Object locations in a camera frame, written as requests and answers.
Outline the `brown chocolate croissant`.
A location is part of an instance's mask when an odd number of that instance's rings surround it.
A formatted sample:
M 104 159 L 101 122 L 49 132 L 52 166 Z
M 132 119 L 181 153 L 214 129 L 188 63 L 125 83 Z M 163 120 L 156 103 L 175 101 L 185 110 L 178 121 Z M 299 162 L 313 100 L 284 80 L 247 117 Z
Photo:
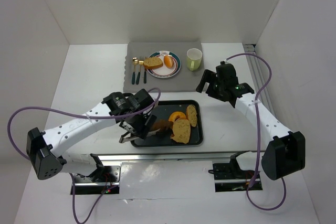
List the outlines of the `brown chocolate croissant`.
M 171 130 L 173 127 L 173 122 L 168 120 L 158 120 L 156 121 L 151 129 L 150 135 L 164 135 L 167 131 Z

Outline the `round orange bun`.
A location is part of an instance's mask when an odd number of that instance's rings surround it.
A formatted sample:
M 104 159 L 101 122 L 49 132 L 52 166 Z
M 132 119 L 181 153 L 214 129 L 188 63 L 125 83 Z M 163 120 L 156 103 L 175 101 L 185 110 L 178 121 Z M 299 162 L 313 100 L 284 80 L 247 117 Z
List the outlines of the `round orange bun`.
M 174 66 L 174 60 L 173 60 L 173 57 L 170 56 L 170 55 L 165 55 L 164 56 L 164 64 L 166 67 L 168 68 L 173 68 Z

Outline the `metal tongs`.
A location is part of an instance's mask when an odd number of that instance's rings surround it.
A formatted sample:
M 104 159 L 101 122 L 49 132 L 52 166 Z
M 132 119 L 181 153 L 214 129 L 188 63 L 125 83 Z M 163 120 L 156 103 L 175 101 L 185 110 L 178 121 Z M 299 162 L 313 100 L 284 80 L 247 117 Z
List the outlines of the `metal tongs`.
M 126 142 L 131 142 L 136 139 L 146 139 L 149 136 L 155 135 L 158 130 L 156 131 L 149 131 L 149 129 L 145 128 L 144 130 L 136 131 L 135 129 L 132 128 L 125 128 L 127 131 L 123 135 L 120 136 L 119 143 L 123 144 Z

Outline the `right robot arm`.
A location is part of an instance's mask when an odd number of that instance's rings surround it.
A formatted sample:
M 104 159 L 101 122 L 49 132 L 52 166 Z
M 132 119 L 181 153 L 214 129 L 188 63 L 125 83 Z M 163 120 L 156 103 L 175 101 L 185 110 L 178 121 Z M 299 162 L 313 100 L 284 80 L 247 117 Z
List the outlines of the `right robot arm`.
M 247 120 L 257 127 L 260 119 L 260 138 L 266 145 L 261 158 L 263 172 L 271 180 L 304 169 L 306 140 L 301 132 L 292 132 L 281 124 L 271 112 L 256 98 L 254 90 L 247 83 L 239 83 L 234 66 L 222 62 L 216 71 L 205 70 L 196 91 L 201 93 L 208 83 L 205 93 L 212 98 L 229 102 Z

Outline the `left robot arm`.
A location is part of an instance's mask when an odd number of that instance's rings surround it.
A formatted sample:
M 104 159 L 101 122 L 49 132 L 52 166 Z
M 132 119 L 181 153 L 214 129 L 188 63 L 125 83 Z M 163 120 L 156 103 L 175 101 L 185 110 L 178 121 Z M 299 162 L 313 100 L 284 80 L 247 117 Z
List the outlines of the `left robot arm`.
M 114 92 L 83 115 L 53 129 L 34 128 L 27 133 L 26 153 L 39 180 L 59 173 L 77 174 L 98 181 L 108 172 L 97 154 L 68 150 L 87 137 L 114 125 L 126 135 L 145 139 L 156 120 L 151 115 L 158 100 L 141 89 L 136 94 Z

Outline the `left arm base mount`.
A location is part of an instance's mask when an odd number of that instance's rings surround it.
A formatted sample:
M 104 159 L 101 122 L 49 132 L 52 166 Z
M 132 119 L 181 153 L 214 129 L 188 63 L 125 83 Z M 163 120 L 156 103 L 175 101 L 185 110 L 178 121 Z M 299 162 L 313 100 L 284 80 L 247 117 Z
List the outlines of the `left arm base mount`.
M 75 189 L 71 195 L 116 195 L 120 191 L 121 165 L 104 166 L 98 155 L 91 155 L 96 163 L 96 170 L 90 175 L 74 174 Z

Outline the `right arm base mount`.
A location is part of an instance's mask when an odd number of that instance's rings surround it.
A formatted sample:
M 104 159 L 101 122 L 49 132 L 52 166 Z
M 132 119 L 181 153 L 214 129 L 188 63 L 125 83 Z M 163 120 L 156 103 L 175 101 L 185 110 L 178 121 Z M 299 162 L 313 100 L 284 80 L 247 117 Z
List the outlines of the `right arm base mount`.
M 254 171 L 238 165 L 237 157 L 245 152 L 238 152 L 230 156 L 229 162 L 214 163 L 208 171 L 214 176 L 215 192 L 246 191 Z

